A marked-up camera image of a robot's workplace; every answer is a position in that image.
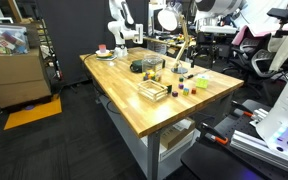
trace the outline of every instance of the small jar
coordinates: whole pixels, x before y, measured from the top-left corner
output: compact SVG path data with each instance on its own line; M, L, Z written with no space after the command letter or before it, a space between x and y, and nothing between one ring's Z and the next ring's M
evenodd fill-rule
M143 80L161 81L163 60L158 54L144 55L142 61Z

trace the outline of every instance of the yellow floor mat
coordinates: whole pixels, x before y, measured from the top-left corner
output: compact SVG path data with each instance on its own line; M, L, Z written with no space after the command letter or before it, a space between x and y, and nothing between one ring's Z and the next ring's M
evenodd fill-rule
M59 114L62 112L61 99L57 95L52 97L52 101L46 104L37 104L31 110L21 110L11 113L8 117L4 130L27 124L42 118Z

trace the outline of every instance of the pink cup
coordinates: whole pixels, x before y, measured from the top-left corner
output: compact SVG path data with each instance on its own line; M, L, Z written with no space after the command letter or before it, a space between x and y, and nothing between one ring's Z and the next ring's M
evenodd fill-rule
M100 49L100 53L106 53L106 45L105 44L98 45L98 48Z

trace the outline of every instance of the tray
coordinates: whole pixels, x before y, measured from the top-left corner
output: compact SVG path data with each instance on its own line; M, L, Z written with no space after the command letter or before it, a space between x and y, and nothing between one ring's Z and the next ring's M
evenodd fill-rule
M147 80L138 84L138 93L155 102L167 96L167 87L156 81Z

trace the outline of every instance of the round light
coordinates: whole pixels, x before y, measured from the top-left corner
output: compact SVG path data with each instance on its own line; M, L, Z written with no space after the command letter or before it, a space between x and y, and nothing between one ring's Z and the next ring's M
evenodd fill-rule
M157 15L157 19L161 26L168 31L174 31L179 23L179 15L170 9L163 9L160 11Z

